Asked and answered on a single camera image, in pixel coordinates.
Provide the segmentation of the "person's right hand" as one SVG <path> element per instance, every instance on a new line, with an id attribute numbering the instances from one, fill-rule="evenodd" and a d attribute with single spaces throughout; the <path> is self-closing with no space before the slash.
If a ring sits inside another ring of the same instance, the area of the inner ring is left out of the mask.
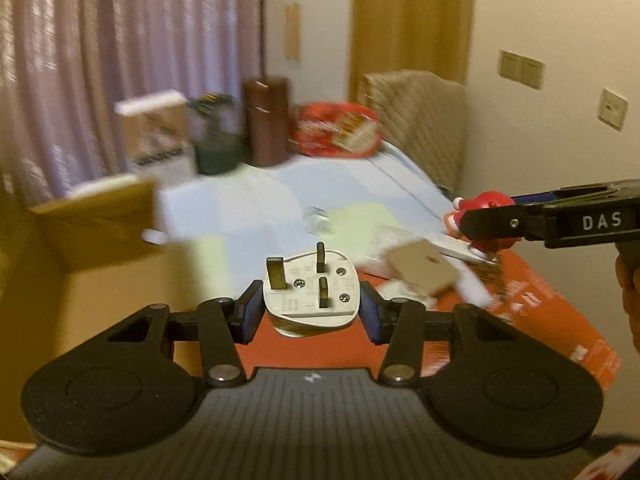
<path id="1" fill-rule="evenodd" d="M 622 289 L 622 303 L 628 316 L 632 342 L 640 352 L 640 273 L 638 269 L 631 271 L 621 256 L 616 258 L 615 271 Z"/>

